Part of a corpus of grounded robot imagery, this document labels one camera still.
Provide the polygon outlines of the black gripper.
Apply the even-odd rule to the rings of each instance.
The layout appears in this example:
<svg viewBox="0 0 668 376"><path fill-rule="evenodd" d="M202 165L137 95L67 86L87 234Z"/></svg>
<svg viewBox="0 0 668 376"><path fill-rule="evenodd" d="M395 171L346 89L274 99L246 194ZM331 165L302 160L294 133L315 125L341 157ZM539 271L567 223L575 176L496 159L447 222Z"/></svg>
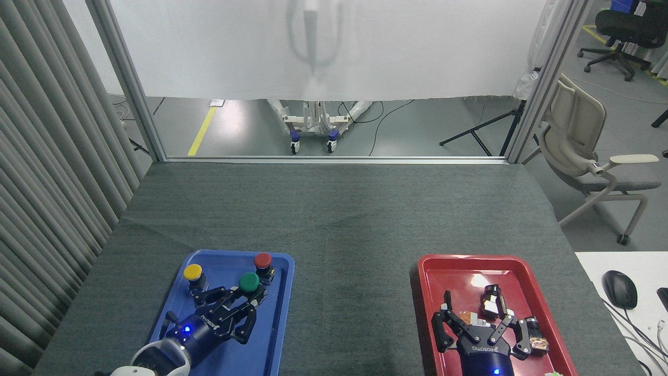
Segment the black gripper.
<svg viewBox="0 0 668 376"><path fill-rule="evenodd" d="M431 318L432 331L439 353L444 353L454 340L446 334L447 324L457 336L457 351L460 355L461 374L463 375L515 375L510 356L525 361L530 353L528 326L525 319L511 313L488 313L489 320L501 319L496 328L472 328L453 312L451 293L444 292L444 304ZM515 334L516 344L511 347L503 338L510 327Z"/></svg>
<svg viewBox="0 0 668 376"><path fill-rule="evenodd" d="M257 309L268 295L266 289L243 292L238 286L194 292L196 312L167 331L164 338L179 345L190 359L190 366L197 367L226 341L248 343L257 321ZM232 309L241 296L246 301Z"/></svg>

